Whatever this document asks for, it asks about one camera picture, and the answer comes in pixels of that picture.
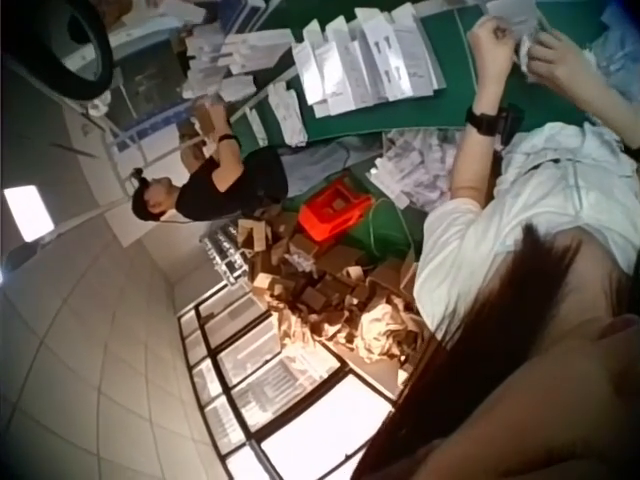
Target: black t-shirt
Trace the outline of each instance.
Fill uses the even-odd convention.
[[[215,220],[236,213],[253,213],[287,198],[287,177],[275,148],[251,152],[244,160],[242,175],[225,192],[220,192],[211,175],[218,168],[208,158],[180,188],[176,210],[197,222]]]

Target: window frame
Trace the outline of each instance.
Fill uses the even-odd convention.
[[[218,456],[218,458],[221,459],[222,467],[230,479],[233,479],[234,477],[227,465],[227,460],[229,457],[231,457],[232,455],[237,453],[240,449],[246,446],[251,449],[253,454],[256,456],[258,463],[260,463],[260,465],[262,466],[262,468],[264,469],[264,471],[266,472],[269,478],[274,480],[283,480],[283,477],[279,474],[279,472],[277,471],[277,469],[269,459],[267,453],[262,448],[262,443],[268,438],[270,438],[272,435],[277,433],[279,430],[281,430],[282,428],[286,427],[291,422],[296,420],[298,417],[303,415],[307,410],[309,410],[313,405],[315,405],[318,401],[320,401],[325,395],[327,395],[331,390],[333,390],[333,388],[335,388],[341,381],[346,379],[348,376],[355,377],[362,384],[364,384],[365,387],[371,390],[374,394],[382,397],[382,399],[385,400],[387,403],[389,403],[393,408],[393,406],[395,405],[394,398],[389,396],[383,390],[376,387],[371,381],[369,381],[366,377],[364,377],[360,372],[352,368],[344,358],[342,358],[339,354],[337,354],[332,348],[330,348],[324,342],[319,342],[319,346],[323,348],[326,352],[328,352],[337,361],[338,363],[337,368],[331,373],[329,373],[327,377],[321,380],[316,386],[314,386],[306,395],[294,401],[291,405],[289,405],[279,414],[275,415],[271,420],[267,421],[264,425],[260,426],[255,431],[252,431],[247,420],[244,418],[244,415],[242,414],[242,410],[236,403],[236,400],[233,396],[233,390],[234,388],[237,388],[239,385],[241,385],[242,382],[246,381],[249,377],[257,376],[261,370],[265,369],[268,365],[271,364],[271,362],[273,362],[279,355],[282,354],[282,350],[270,356],[268,359],[262,362],[262,364],[255,367],[252,371],[246,373],[243,376],[243,378],[241,378],[239,381],[236,381],[233,385],[227,381],[223,367],[219,360],[219,356],[223,354],[225,351],[227,351],[229,348],[231,348],[232,346],[236,345],[238,342],[240,342],[243,338],[245,338],[255,329],[263,325],[264,322],[270,321],[273,315],[268,308],[265,308],[264,305],[262,305],[258,301],[258,299],[255,299],[254,297],[254,299],[258,302],[258,304],[260,304],[263,308],[265,308],[264,311],[256,315],[253,319],[249,320],[245,325],[243,325],[237,331],[232,333],[228,338],[219,342],[218,345],[216,345],[215,347],[212,347],[209,337],[207,336],[206,326],[210,322],[215,321],[215,319],[218,318],[219,316],[225,315],[231,308],[238,305],[244,299],[250,296],[253,296],[251,289],[249,288],[244,295],[242,295],[236,300],[231,301],[228,305],[225,305],[216,315],[208,314],[203,317],[200,313],[200,306],[211,300],[214,300],[216,297],[220,297],[225,293],[225,291],[228,288],[232,288],[232,286],[227,285],[226,282],[220,283],[217,287],[212,289],[208,294],[206,294],[205,296],[200,298],[198,301],[196,301],[191,307],[180,312],[180,314],[177,317],[177,321],[180,327],[181,320],[183,317],[191,313],[195,315],[196,322],[198,325],[198,328],[195,331],[190,333],[188,336],[184,336],[182,334],[182,329],[181,328],[179,329],[180,340],[181,340],[183,354],[184,354],[184,360],[189,370],[189,381],[191,383],[191,388],[193,390],[193,394],[196,399],[196,404],[198,406],[200,416],[202,418],[202,421],[204,422],[205,429],[207,431],[207,434],[209,435],[211,444],[213,445],[216,455]],[[193,365],[191,365],[189,363],[186,340],[192,337],[193,335],[195,335],[197,332],[200,332],[200,334],[202,335],[204,345],[205,345],[206,355],[203,358],[199,359],[197,362],[195,362]],[[200,396],[196,388],[193,371],[196,368],[198,368],[200,365],[202,365],[204,362],[206,362],[207,360],[211,361],[213,371],[216,375],[216,379],[220,386],[220,392],[212,396],[212,398],[208,402],[203,403],[200,400]],[[235,421],[237,422],[243,436],[245,437],[244,442],[226,451],[224,454],[222,453],[215,437],[213,436],[213,429],[209,424],[209,420],[205,413],[206,410],[209,407],[211,407],[211,405],[218,398],[222,396],[224,396],[224,398],[226,399],[229,405],[229,408],[231,409],[231,412],[235,418]],[[319,477],[318,480],[324,480],[326,478],[329,478],[332,474],[337,472],[343,465],[348,463],[353,457],[355,457],[360,452],[362,452],[362,450],[366,448],[368,442],[369,440],[367,440],[361,447],[356,449],[354,452],[346,455],[344,459],[342,459],[337,465],[335,465],[329,471],[325,472],[321,477]]]

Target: ceiling light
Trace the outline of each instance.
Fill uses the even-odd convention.
[[[7,188],[4,196],[25,242],[32,242],[53,230],[53,220],[35,185]]]

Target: orange basket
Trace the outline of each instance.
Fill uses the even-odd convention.
[[[338,177],[300,208],[300,225],[316,242],[349,230],[373,204],[371,195],[354,191],[346,179],[346,175]]]

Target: man in black shirt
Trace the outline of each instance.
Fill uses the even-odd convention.
[[[171,210],[193,221],[253,213],[381,154],[379,136],[351,137],[297,151],[263,147],[243,160],[224,106],[213,105],[208,111],[217,145],[215,158],[205,158],[201,143],[184,149],[181,159],[189,179],[182,186],[167,177],[148,180],[141,171],[134,172],[139,185],[133,194],[132,210],[140,220],[159,222]],[[189,135],[182,128],[181,140]]]

